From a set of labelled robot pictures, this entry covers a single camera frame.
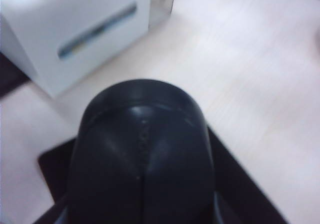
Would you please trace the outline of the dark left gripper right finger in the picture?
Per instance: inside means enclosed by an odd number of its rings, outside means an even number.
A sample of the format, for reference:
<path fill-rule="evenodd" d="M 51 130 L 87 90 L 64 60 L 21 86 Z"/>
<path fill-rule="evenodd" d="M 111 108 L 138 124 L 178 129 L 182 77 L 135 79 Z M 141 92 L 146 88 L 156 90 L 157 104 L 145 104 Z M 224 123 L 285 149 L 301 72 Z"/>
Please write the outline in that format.
<path fill-rule="evenodd" d="M 213 223 L 214 224 L 226 224 L 224 217 L 224 199 L 219 192 L 214 192 L 214 204 L 213 204 Z"/>

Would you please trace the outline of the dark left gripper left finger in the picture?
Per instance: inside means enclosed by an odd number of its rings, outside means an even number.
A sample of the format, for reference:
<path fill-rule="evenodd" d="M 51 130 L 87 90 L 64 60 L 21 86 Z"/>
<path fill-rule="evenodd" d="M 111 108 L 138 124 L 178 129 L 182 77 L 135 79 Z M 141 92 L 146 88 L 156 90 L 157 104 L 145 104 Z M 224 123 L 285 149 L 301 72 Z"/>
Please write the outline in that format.
<path fill-rule="evenodd" d="M 69 224 L 67 197 L 63 196 L 56 204 L 58 207 L 58 216 L 55 220 L 55 224 Z"/>

